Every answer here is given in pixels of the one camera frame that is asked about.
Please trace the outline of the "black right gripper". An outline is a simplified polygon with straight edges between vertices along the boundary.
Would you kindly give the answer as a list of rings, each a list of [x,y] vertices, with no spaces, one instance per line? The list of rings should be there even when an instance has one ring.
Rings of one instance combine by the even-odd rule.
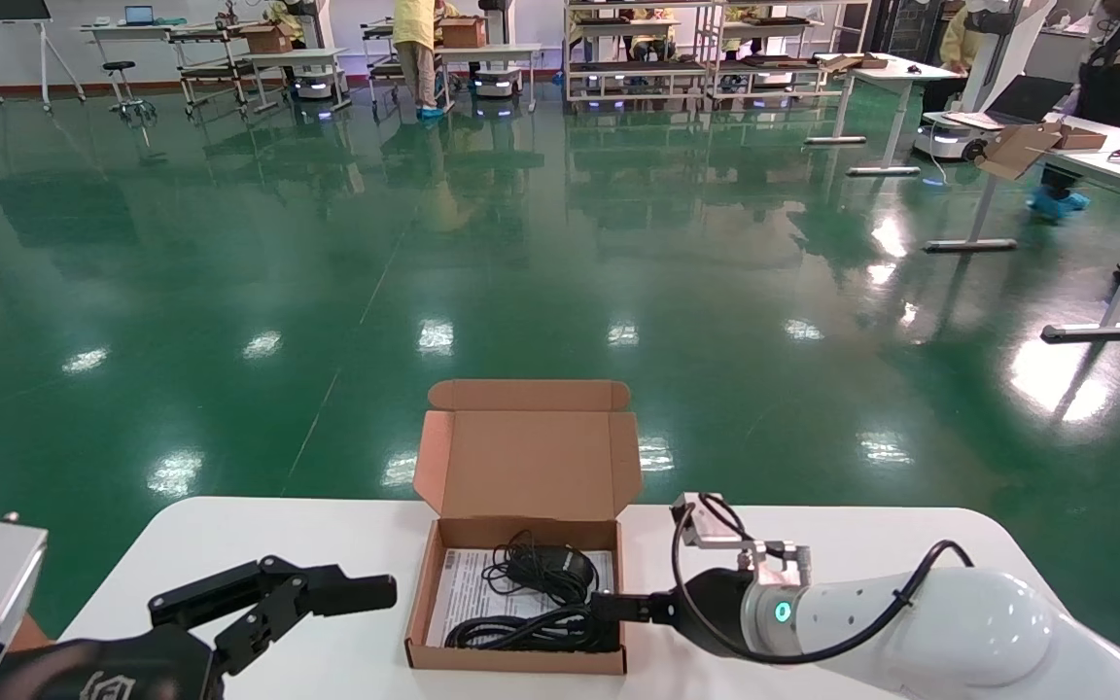
[[[671,626],[708,654],[750,660],[741,614],[755,575],[747,569],[711,568],[692,577],[675,573],[673,581],[670,592],[594,592],[592,616],[604,624]]]

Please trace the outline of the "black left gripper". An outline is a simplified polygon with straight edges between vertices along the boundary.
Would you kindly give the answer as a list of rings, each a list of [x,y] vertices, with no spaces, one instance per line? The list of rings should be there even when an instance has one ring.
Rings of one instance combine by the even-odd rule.
[[[391,609],[395,577],[348,577],[335,564],[299,567],[277,556],[157,594],[156,627],[118,641],[77,640],[9,652],[0,699],[222,699],[222,675],[244,672],[307,616]],[[237,614],[214,647],[187,629]]]

